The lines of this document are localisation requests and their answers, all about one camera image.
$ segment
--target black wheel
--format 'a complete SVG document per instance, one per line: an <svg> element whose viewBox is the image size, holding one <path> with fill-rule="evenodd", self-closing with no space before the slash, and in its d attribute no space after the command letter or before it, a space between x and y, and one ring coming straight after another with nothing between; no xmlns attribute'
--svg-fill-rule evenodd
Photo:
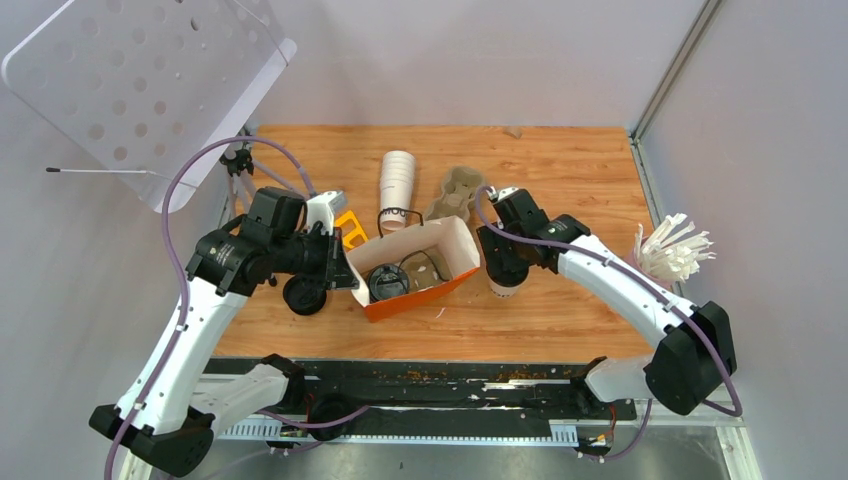
<svg viewBox="0 0 848 480"><path fill-rule="evenodd" d="M327 303L327 291L310 280L294 276L283 287L283 299L292 312L309 316L324 308Z"/></svg>
<svg viewBox="0 0 848 480"><path fill-rule="evenodd" d="M344 395L331 393L319 397L309 411L309 423L327 423L350 415L356 411L356 407L350 403ZM328 428L310 428L308 431L312 438L320 442L327 442L339 438L347 432L350 422Z"/></svg>

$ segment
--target orange box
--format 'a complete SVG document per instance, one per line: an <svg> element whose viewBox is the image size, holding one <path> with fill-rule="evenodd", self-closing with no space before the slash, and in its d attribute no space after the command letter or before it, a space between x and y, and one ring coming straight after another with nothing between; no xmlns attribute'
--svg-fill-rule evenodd
<svg viewBox="0 0 848 480"><path fill-rule="evenodd" d="M435 248L450 271L451 280L376 303L371 302L368 283L362 278L378 265L397 263L417 250ZM447 295L480 269L480 253L474 237L461 218L453 216L412 225L382 238L372 238L347 253L347 259L359 279L353 297L365 309L368 321L377 322L431 300Z"/></svg>

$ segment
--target orange object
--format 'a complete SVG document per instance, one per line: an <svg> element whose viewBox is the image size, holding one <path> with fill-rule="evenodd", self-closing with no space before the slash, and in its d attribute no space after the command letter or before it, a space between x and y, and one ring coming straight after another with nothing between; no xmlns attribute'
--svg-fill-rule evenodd
<svg viewBox="0 0 848 480"><path fill-rule="evenodd" d="M365 229L362 228L362 224L359 223L359 219L356 218L353 210L348 210L336 218L336 226L341 228L343 231L345 229L342 225L348 222L353 224L353 230L344 234L344 237L342 237L342 244L344 244L346 249L351 250L355 248L353 245L353 241L355 239L359 238L362 240L362 243L365 243L368 241L368 235L365 234Z"/></svg>
<svg viewBox="0 0 848 480"><path fill-rule="evenodd" d="M378 265L397 263L417 250L435 248L444 258L450 280L435 287L371 303L368 283L363 277ZM412 225L382 238L374 238L354 248L347 255L359 278L359 288L352 291L365 309L370 322L405 312L452 292L480 269L480 253L474 237L461 218L453 216Z"/></svg>

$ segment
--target debris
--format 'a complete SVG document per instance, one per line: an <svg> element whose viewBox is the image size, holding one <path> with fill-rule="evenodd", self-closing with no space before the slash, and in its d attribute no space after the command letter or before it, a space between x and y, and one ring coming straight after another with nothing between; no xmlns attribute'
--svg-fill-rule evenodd
<svg viewBox="0 0 848 480"><path fill-rule="evenodd" d="M515 139L519 139L523 135L521 127L504 127L504 133Z"/></svg>

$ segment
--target white perforated panel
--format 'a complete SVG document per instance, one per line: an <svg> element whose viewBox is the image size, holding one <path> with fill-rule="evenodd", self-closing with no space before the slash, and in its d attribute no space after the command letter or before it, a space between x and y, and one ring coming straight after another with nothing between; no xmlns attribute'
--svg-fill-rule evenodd
<svg viewBox="0 0 848 480"><path fill-rule="evenodd" d="M71 0L3 61L9 88L108 169L172 178L204 145L231 136L294 56L267 0ZM199 185L223 147L195 164ZM122 174L161 210L169 183ZM179 186L171 211L194 189Z"/></svg>

